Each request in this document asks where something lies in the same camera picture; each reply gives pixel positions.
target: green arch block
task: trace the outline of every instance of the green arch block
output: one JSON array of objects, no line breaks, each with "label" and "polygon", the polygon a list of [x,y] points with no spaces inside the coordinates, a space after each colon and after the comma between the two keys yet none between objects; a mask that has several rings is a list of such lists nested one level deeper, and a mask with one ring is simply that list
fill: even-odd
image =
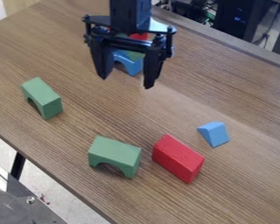
[{"label": "green arch block", "polygon": [[63,111],[61,97],[39,77],[28,80],[21,86],[24,98],[33,102],[46,120]]},{"label": "green arch block", "polygon": [[88,151],[89,165],[106,163],[120,169],[124,176],[134,178],[140,164],[141,149],[103,136],[97,136]]}]

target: black robotic gripper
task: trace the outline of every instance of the black robotic gripper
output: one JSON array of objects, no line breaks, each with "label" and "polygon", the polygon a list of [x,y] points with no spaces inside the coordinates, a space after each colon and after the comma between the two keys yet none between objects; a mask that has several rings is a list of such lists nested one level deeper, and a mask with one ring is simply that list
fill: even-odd
[{"label": "black robotic gripper", "polygon": [[[173,56],[173,26],[161,24],[151,17],[151,0],[110,0],[110,16],[83,17],[84,35],[92,54],[96,72],[104,80],[114,67],[113,51],[122,49],[144,53],[145,88],[152,88],[164,61]],[[118,37],[118,34],[155,33],[152,41]]]}]

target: blue wedge block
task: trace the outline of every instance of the blue wedge block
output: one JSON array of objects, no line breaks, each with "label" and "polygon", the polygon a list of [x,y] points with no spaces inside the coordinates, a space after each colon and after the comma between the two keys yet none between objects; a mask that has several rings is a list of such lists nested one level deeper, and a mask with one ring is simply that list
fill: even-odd
[{"label": "blue wedge block", "polygon": [[198,127],[197,130],[212,147],[229,142],[228,131],[224,122],[210,122]]}]

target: red block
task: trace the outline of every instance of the red block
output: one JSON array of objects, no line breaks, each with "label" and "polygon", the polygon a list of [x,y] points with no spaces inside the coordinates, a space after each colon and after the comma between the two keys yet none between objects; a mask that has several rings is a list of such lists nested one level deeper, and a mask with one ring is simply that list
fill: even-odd
[{"label": "red block", "polygon": [[130,35],[129,37],[133,38],[133,39],[147,40],[148,33],[144,33],[144,34],[134,33],[134,34]]},{"label": "red block", "polygon": [[205,158],[166,134],[155,144],[152,160],[189,184],[200,172]]}]

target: table leg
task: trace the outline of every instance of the table leg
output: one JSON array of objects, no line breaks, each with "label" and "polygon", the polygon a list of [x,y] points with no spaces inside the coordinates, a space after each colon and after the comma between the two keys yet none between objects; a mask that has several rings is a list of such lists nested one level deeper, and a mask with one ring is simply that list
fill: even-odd
[{"label": "table leg", "polygon": [[14,162],[13,162],[13,166],[11,169],[11,176],[17,180],[20,179],[20,176],[22,174],[23,168],[25,165],[25,157],[23,157],[20,153],[17,153]]}]

